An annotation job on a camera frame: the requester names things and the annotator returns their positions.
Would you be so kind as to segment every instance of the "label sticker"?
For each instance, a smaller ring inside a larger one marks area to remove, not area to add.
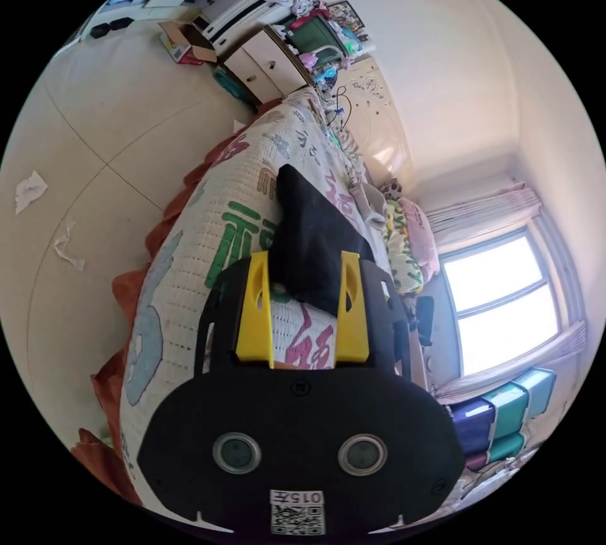
[[[321,490],[271,490],[271,531],[291,536],[326,534]]]

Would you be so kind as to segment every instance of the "cable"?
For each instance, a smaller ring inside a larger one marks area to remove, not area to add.
[[[335,121],[336,117],[339,116],[339,97],[345,97],[345,99],[347,99],[347,103],[349,103],[349,114],[347,115],[345,122],[341,123],[341,126],[339,128],[339,131],[341,131],[341,132],[343,131],[343,129],[349,122],[349,118],[352,115],[352,110],[354,109],[352,106],[351,99],[349,99],[349,97],[347,97],[345,94],[346,91],[347,91],[347,87],[345,85],[341,85],[341,86],[337,87],[337,89],[336,89],[336,112],[335,112],[335,115],[332,117],[331,121],[328,123],[329,126],[332,125],[332,123]]]

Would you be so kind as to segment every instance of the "window frame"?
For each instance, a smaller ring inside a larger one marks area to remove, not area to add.
[[[453,260],[457,260],[457,259],[464,259],[465,257],[470,257],[472,255],[476,255],[479,252],[484,252],[484,251],[493,249],[495,247],[500,247],[505,243],[513,242],[513,241],[519,240],[521,238],[525,238],[528,241],[530,249],[534,255],[534,258],[537,262],[537,266],[541,273],[541,280],[536,283],[530,284],[529,286],[526,286],[526,287],[520,289],[519,291],[516,291],[515,293],[510,293],[509,295],[496,299],[495,301],[492,301],[489,303],[484,303],[483,305],[469,308],[467,310],[462,310],[460,312],[457,311],[455,301],[454,301],[455,299],[453,296],[453,291],[450,286],[450,281],[448,279],[448,274],[446,272],[445,264],[448,263],[449,261],[453,261]],[[453,321],[455,324],[454,331],[456,333],[456,342],[457,342],[457,347],[458,347],[459,376],[460,377],[466,376],[465,372],[463,370],[463,345],[461,342],[461,333],[459,330],[459,320],[462,318],[467,318],[472,315],[482,314],[488,310],[491,310],[491,309],[494,309],[497,307],[501,307],[503,305],[507,305],[508,303],[511,303],[512,301],[520,299],[520,298],[528,295],[529,293],[541,288],[545,284],[547,284],[547,286],[549,287],[549,290],[551,292],[551,299],[554,304],[554,309],[556,312],[555,317],[556,317],[556,321],[557,321],[557,332],[552,337],[550,337],[548,340],[543,341],[540,345],[538,345],[532,349],[536,349],[538,347],[541,347],[541,346],[553,341],[554,339],[559,337],[560,334],[562,333],[562,330],[563,330],[562,312],[561,312],[559,303],[557,301],[557,295],[556,295],[556,291],[554,288],[554,284],[553,284],[551,275],[549,273],[549,268],[547,267],[547,262],[545,261],[545,258],[543,257],[543,255],[532,235],[532,232],[530,231],[528,226],[525,225],[524,227],[517,228],[513,231],[507,232],[506,234],[496,236],[494,238],[491,238],[490,240],[485,240],[483,242],[471,244],[467,247],[463,247],[458,250],[449,251],[447,253],[440,255],[439,261],[440,261],[441,271],[444,274],[444,282],[446,283],[446,292],[448,294],[448,301],[450,303],[450,307],[451,307],[452,314],[453,314]],[[498,368],[499,366],[500,365],[492,366],[491,369]]]

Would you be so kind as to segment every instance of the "tile floor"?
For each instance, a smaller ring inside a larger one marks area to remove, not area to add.
[[[15,124],[0,170],[0,316],[17,369],[66,446],[104,415],[90,375],[128,327],[114,276],[141,267],[144,239],[181,180],[249,109],[208,66],[175,64],[155,22],[57,56]],[[45,194],[15,215],[15,188],[36,170]],[[53,242],[75,221],[62,261]]]

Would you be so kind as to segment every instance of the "paper scrap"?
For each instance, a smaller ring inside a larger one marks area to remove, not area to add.
[[[15,215],[19,215],[34,200],[37,200],[48,188],[42,177],[34,171],[30,177],[17,185],[15,192]]]
[[[76,222],[74,220],[72,220],[72,219],[67,220],[67,222],[65,224],[66,232],[63,236],[60,236],[59,238],[57,238],[57,240],[55,240],[54,247],[55,247],[55,251],[56,251],[57,255],[61,259],[65,259],[65,261],[69,261],[79,272],[82,272],[84,270],[86,261],[84,261],[84,259],[72,259],[71,257],[68,257],[65,254],[65,247],[67,246],[67,244],[69,242],[69,236],[70,236],[71,230],[75,224],[76,224]]]

